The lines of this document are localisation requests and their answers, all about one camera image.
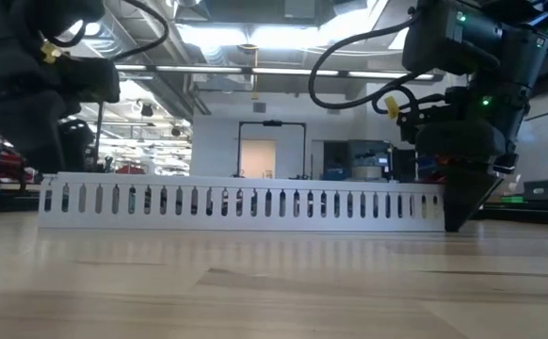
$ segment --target fluorescent light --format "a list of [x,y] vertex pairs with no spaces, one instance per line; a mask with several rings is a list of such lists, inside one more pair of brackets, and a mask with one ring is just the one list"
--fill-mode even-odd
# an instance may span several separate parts
[[150,81],[153,79],[154,77],[152,75],[134,75],[134,74],[126,74],[126,73],[120,74],[120,80]]
[[118,71],[146,71],[146,66],[143,65],[115,65]]
[[316,27],[260,26],[255,29],[250,43],[260,48],[306,48],[317,44]]
[[211,66],[157,66],[162,72],[187,72],[187,73],[241,73],[240,67],[211,67]]
[[408,35],[409,28],[404,28],[397,32],[395,35],[394,40],[389,45],[389,49],[393,50],[403,50],[404,49],[404,43],[406,42],[406,36]]
[[[305,69],[285,69],[285,68],[267,68],[267,67],[211,67],[211,66],[155,66],[157,72],[173,72],[173,73],[222,73],[222,74],[282,74],[282,75],[310,75],[312,70]],[[348,77],[348,78],[366,78],[366,79],[396,79],[406,75],[403,72],[345,72],[345,71],[318,71],[319,76],[330,77]],[[433,80],[433,74],[423,74],[417,77],[417,80]]]
[[[91,124],[97,124],[96,121],[89,122]],[[156,127],[152,122],[128,122],[128,121],[103,121],[103,126],[136,126],[136,127]]]
[[[71,28],[69,28],[69,32],[73,35],[77,35],[77,32],[82,28],[82,24],[84,24],[83,21],[78,21],[77,23],[73,24]],[[98,23],[89,23],[86,24],[86,34],[85,37],[93,37],[101,32],[101,25]]]
[[146,99],[154,101],[154,95],[151,92],[131,80],[120,82],[120,91],[120,98],[122,100],[135,101],[138,99]]
[[[350,78],[367,78],[367,79],[397,79],[406,75],[406,73],[395,72],[349,72]],[[433,80],[433,74],[419,75],[416,80]]]
[[[300,69],[275,69],[275,68],[254,68],[255,74],[288,74],[288,75],[310,75],[312,70],[300,70]],[[337,76],[338,71],[318,71],[318,75],[323,76]]]
[[238,28],[193,27],[177,24],[182,40],[201,48],[236,46],[247,43],[247,36]]

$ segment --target cable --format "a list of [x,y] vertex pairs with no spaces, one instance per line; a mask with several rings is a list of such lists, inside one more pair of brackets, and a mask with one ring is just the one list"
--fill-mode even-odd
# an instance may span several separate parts
[[13,199],[13,198],[21,197],[25,194],[25,192],[27,190],[27,182],[25,181],[24,173],[19,174],[19,173],[14,173],[14,172],[11,172],[11,171],[0,170],[0,174],[6,174],[8,177],[10,177],[12,179],[16,179],[17,181],[19,181],[19,189],[18,190],[16,190],[15,192],[12,192],[12,193],[0,192],[0,199]]
[[[392,91],[392,89],[391,90],[385,90],[383,95],[390,92],[390,91]],[[388,112],[386,110],[379,108],[378,103],[379,103],[380,98],[382,98],[382,95],[380,95],[380,97],[376,101],[375,100],[372,101],[372,108],[375,110],[375,112],[377,112],[379,114],[387,114]],[[422,105],[422,104],[429,104],[429,103],[438,103],[438,102],[443,101],[443,100],[445,100],[445,95],[443,95],[443,94],[431,94],[431,95],[428,95],[426,97],[416,99],[416,103],[418,105]],[[408,102],[405,105],[401,105],[399,107],[399,110],[403,110],[403,109],[406,109],[406,108],[409,108],[409,107],[411,107],[411,102]]]
[[134,48],[134,49],[129,50],[127,52],[122,52],[122,53],[119,53],[119,54],[113,56],[112,58],[110,58],[111,61],[119,61],[119,60],[125,59],[127,57],[131,57],[131,56],[134,56],[136,54],[140,54],[140,53],[144,53],[146,51],[152,50],[153,48],[155,48],[155,47],[159,46],[160,44],[162,44],[163,42],[165,42],[165,40],[167,40],[168,37],[169,37],[169,23],[156,10],[152,9],[151,7],[149,7],[148,5],[146,5],[144,3],[139,2],[138,0],[123,0],[123,1],[130,4],[130,5],[132,5],[132,6],[134,6],[134,7],[136,7],[136,8],[138,8],[138,9],[140,9],[140,10],[143,10],[143,11],[147,12],[152,17],[154,17],[161,25],[163,25],[163,33],[161,34],[161,37],[159,37],[159,39],[157,39],[157,40],[155,40],[151,43],[147,43],[144,46],[140,46],[138,48]]
[[327,108],[327,109],[352,108],[352,107],[356,107],[356,106],[359,106],[359,105],[366,104],[366,103],[368,103],[370,101],[373,101],[374,99],[377,99],[377,98],[380,99],[380,97],[382,95],[379,94],[379,93],[381,91],[383,91],[384,89],[394,88],[393,90],[395,90],[395,88],[401,86],[402,84],[404,84],[408,81],[414,80],[416,77],[421,75],[419,73],[406,74],[404,76],[401,76],[401,77],[389,82],[387,85],[385,85],[382,89],[378,90],[377,92],[374,92],[374,93],[372,93],[370,95],[367,95],[367,96],[365,96],[361,99],[358,99],[358,100],[354,100],[354,101],[346,102],[346,103],[339,103],[339,104],[325,103],[325,102],[321,101],[320,99],[318,99],[316,97],[315,89],[314,89],[316,74],[317,74],[318,70],[320,69],[320,66],[322,66],[322,64],[327,60],[327,58],[330,55],[332,55],[335,51],[337,51],[338,49],[340,49],[342,47],[345,47],[345,46],[347,46],[351,43],[360,41],[360,40],[367,40],[367,39],[372,39],[372,38],[376,38],[376,37],[382,37],[382,36],[389,35],[389,34],[392,34],[392,33],[395,33],[395,32],[399,32],[400,30],[402,30],[406,27],[409,27],[411,24],[414,24],[414,22],[416,22],[418,20],[418,18],[420,17],[420,13],[415,11],[414,8],[409,9],[409,14],[411,14],[412,17],[405,23],[396,24],[396,25],[393,25],[393,26],[390,26],[390,27],[379,29],[379,30],[358,34],[358,35],[343,39],[343,40],[333,44],[333,46],[331,46],[322,56],[320,56],[320,58],[314,64],[314,67],[312,68],[312,72],[310,73],[310,79],[308,80],[308,90],[310,92],[310,98],[312,98],[312,101],[314,101],[314,103],[316,105],[319,105],[320,107]]

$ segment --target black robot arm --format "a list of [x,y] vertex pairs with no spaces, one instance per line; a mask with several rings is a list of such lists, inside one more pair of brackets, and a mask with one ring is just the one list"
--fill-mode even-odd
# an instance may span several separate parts
[[[343,108],[377,102],[399,90],[409,98],[397,117],[402,139],[421,155],[442,159],[446,230],[457,231],[511,173],[518,155],[516,136],[529,111],[532,88],[548,56],[548,1],[486,1],[476,6],[459,0],[419,0],[411,8],[402,64],[411,73]],[[398,25],[394,32],[405,25]],[[390,32],[365,33],[368,38]],[[333,45],[316,63],[353,38]],[[402,86],[416,75],[439,69],[469,77],[468,85],[420,100]],[[310,94],[315,98],[312,72]],[[425,102],[446,105],[420,108]]]
[[[105,59],[52,53],[54,46],[73,47],[83,39],[86,24],[105,14],[103,0],[0,0],[0,135],[34,169],[85,171],[93,133],[85,121],[61,119],[78,113],[81,103],[118,102],[114,61],[168,38],[169,24],[155,10],[138,0],[123,1],[152,15],[164,33],[151,43]],[[58,38],[80,21],[81,29],[72,40]]]

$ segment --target yellow cable tie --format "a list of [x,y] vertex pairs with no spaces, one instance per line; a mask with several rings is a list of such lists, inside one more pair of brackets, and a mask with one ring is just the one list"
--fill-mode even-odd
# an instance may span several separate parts
[[45,42],[42,45],[41,51],[45,55],[45,57],[44,57],[44,62],[45,63],[53,64],[53,63],[56,62],[56,56],[55,56],[55,51],[56,50],[57,50],[56,46],[54,46],[50,42]]
[[387,116],[389,119],[397,119],[400,110],[395,98],[393,96],[385,98],[385,104],[387,105]]

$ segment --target wall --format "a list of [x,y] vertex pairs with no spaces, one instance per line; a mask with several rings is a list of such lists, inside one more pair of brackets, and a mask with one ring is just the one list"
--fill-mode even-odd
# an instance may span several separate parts
[[516,173],[521,174],[517,192],[523,192],[525,181],[548,179],[548,115],[524,122],[517,153]]
[[[307,123],[306,174],[310,174],[314,140],[350,138],[351,119],[338,118],[332,116],[328,120],[301,121]],[[217,117],[195,118],[190,175],[231,176],[236,173],[238,122],[238,119]],[[276,141],[276,178],[290,178],[301,174],[303,130],[300,126],[244,125],[242,138]]]

